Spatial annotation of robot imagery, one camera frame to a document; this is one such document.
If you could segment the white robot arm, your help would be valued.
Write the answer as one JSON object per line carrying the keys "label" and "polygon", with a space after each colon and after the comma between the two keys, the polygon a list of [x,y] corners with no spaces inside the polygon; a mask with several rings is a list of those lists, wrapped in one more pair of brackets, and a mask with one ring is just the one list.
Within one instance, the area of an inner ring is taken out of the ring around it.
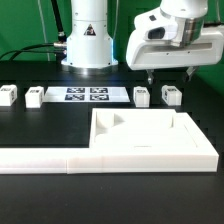
{"label": "white robot arm", "polygon": [[[107,31],[107,0],[71,0],[72,32],[62,65],[83,74],[117,64],[113,38]],[[218,63],[224,53],[224,25],[204,24],[208,0],[161,0],[135,17],[126,62],[133,70],[185,67],[189,75],[203,65]]]}

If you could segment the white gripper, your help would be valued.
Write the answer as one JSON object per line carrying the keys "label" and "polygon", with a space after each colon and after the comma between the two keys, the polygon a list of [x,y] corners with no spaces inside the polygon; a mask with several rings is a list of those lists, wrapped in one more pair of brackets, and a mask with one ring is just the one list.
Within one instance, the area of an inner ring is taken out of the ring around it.
{"label": "white gripper", "polygon": [[150,26],[137,26],[131,33],[126,62],[132,70],[147,70],[148,83],[153,84],[154,70],[189,67],[186,81],[190,82],[198,66],[218,63],[224,52],[224,26],[208,27],[187,46],[173,46],[170,40],[147,38]]}

